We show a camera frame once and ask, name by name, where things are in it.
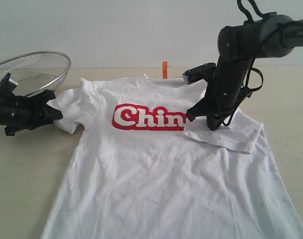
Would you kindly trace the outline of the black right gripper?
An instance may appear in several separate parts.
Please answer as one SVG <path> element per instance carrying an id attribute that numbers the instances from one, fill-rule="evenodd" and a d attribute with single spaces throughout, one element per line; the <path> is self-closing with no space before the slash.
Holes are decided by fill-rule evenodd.
<path id="1" fill-rule="evenodd" d="M 231 122 L 235 112 L 243 101 L 243 88 L 232 93 L 223 92 L 221 95 L 217 87 L 208 85 L 199 102 L 187 110 L 186 117 L 193 122 L 197 117 L 206 117 L 207 127 L 214 131 L 228 119 Z"/>

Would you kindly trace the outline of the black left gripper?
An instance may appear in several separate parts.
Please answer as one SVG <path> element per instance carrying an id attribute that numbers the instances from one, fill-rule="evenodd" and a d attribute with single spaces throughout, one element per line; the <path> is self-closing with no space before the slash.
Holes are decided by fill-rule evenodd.
<path id="1" fill-rule="evenodd" d="M 55 98 L 55 92 L 52 90 L 44 90 L 33 97 L 13 97 L 9 108 L 10 122 L 6 123 L 5 134 L 14 136 L 19 131 L 34 130 L 62 119 L 60 110 L 47 105 L 49 100 Z"/>

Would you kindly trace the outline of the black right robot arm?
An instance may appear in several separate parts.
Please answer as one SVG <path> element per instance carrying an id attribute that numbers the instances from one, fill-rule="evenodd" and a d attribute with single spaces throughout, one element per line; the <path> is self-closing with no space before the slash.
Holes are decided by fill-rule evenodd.
<path id="1" fill-rule="evenodd" d="M 296 47 L 303 47 L 303 19 L 271 12 L 259 21 L 224 27 L 217 40 L 217 63 L 204 63 L 183 73 L 185 84 L 205 80 L 203 98 L 187 110 L 189 121 L 206 117 L 210 130 L 231 120 L 239 105 L 259 87 L 249 88 L 252 71 L 262 76 L 253 64 L 259 58 L 282 58 Z"/>

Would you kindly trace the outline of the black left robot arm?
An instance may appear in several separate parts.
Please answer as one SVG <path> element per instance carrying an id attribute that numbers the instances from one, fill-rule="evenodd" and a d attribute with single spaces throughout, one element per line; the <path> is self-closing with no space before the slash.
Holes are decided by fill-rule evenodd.
<path id="1" fill-rule="evenodd" d="M 5 126 L 5 134 L 14 136 L 19 131 L 34 130 L 62 119 L 62 112 L 47 104 L 52 99 L 55 99 L 55 94 L 51 90 L 45 90 L 32 97 L 1 92 L 0 125 Z"/>

